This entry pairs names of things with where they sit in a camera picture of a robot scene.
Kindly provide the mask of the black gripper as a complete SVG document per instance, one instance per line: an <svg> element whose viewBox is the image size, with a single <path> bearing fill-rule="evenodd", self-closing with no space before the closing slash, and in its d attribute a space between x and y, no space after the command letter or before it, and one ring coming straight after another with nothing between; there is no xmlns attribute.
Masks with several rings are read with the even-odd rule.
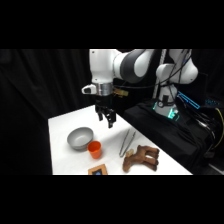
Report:
<svg viewBox="0 0 224 224"><path fill-rule="evenodd" d="M112 128L116 122L116 113L112 108L106 106L95 105L95 111L98 114L99 121L103 120L103 117L108 119L108 128Z"/></svg>

